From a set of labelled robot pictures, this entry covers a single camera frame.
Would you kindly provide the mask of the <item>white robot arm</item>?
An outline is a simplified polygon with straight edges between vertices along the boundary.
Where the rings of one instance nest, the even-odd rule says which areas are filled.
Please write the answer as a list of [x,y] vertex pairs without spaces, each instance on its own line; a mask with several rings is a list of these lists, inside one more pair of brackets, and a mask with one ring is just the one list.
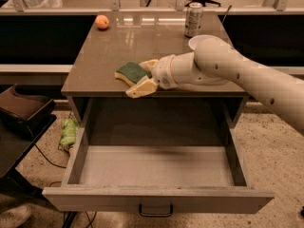
[[300,134],[304,134],[304,82],[252,61],[216,36],[204,35],[195,50],[161,58],[126,91],[131,98],[183,84],[214,85],[231,81],[264,104]]

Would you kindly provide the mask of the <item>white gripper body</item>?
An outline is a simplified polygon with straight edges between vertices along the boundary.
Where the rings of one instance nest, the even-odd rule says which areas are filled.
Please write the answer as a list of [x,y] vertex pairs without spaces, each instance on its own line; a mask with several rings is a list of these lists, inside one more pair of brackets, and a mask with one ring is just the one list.
[[171,72],[171,63],[173,59],[174,55],[162,57],[152,68],[152,78],[162,89],[177,87],[177,83],[174,81]]

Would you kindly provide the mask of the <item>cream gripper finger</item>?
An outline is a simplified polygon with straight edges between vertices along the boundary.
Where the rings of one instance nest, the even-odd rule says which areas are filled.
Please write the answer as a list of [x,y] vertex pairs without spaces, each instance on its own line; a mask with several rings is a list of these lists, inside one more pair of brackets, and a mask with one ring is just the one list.
[[140,63],[140,67],[146,71],[151,71],[154,65],[158,62],[158,59],[147,60]]
[[159,85],[154,81],[153,78],[144,76],[135,85],[130,87],[125,93],[128,97],[136,99],[156,92],[158,86]]

